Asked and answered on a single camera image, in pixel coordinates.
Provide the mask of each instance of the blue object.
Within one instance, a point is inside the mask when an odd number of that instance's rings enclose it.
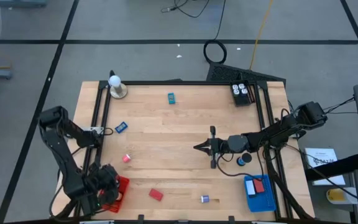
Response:
[[[241,157],[237,158],[237,165],[244,166],[245,164],[246,164],[246,162],[244,162]]]
[[[262,193],[256,193],[255,195],[248,195],[246,181],[252,180],[252,177],[246,176],[244,178],[244,187],[246,189],[247,203],[251,212],[271,212],[276,210],[276,203],[273,198],[272,187],[270,186],[269,176],[264,175],[262,183],[265,191]]]
[[[128,128],[128,125],[125,122],[122,122],[119,126],[117,126],[115,128],[115,130],[119,134],[119,133],[123,132],[126,128]]]
[[[173,93],[168,93],[169,104],[175,104],[175,95]]]
[[[209,196],[208,195],[201,196],[201,203],[207,203],[207,202],[209,202]]]

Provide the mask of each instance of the white ball on stand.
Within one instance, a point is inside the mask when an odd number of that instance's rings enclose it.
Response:
[[[109,78],[110,94],[115,99],[121,99],[127,95],[127,87],[121,83],[121,79],[117,75]]]

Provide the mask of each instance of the wooden tabletop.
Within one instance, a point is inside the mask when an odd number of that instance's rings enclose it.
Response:
[[[81,127],[91,124],[97,89],[98,82],[82,84],[73,120]],[[281,109],[288,109],[283,83],[268,82],[268,89],[273,115],[280,117]],[[99,122],[106,92],[102,97]],[[174,105],[168,104],[170,92],[175,94]],[[263,92],[260,94],[264,109]],[[266,110],[264,118],[268,124]],[[123,121],[128,125],[123,133],[105,136],[101,163],[111,164],[119,175],[131,182],[119,213],[103,212],[94,219],[136,220],[139,214],[145,215],[146,220],[227,220],[230,215],[239,221],[275,219],[273,212],[249,211],[244,176],[228,177],[218,169],[211,169],[209,157],[193,149],[209,137],[211,125],[216,127],[216,137],[221,139],[260,131],[255,103],[235,107],[226,85],[128,85],[125,98],[111,98],[107,127],[114,129]],[[294,140],[288,144],[298,147]],[[71,151],[78,148],[75,141],[70,140],[68,145]],[[132,157],[129,163],[122,161],[125,154]],[[75,155],[78,167],[82,166],[84,156],[85,150]],[[236,164],[238,156],[240,154],[231,162],[221,160],[222,169],[230,174],[261,174],[255,153],[244,167]],[[306,212],[314,216],[299,153],[284,148],[282,159],[288,189]],[[151,188],[164,194],[161,202],[149,196]],[[278,187],[277,192],[281,214],[285,217]],[[210,202],[201,203],[201,195],[209,195]],[[61,191],[53,204],[53,213],[60,212],[68,201]]]

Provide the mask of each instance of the white ball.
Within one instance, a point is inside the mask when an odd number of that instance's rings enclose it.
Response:
[[[119,87],[121,85],[121,79],[117,75],[113,75],[109,78],[109,85]]]

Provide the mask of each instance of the white paper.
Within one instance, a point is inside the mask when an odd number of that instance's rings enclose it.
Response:
[[[325,164],[324,162],[330,163],[330,162],[337,161],[334,149],[305,148],[305,152],[308,155],[311,155],[316,158],[314,159],[311,156],[306,156],[308,164],[311,167],[318,167],[324,165]],[[337,185],[345,185],[345,180],[343,179],[343,175],[330,177],[329,180]],[[332,184],[328,182],[328,180],[323,179],[323,180],[313,181],[313,185],[332,185]]]

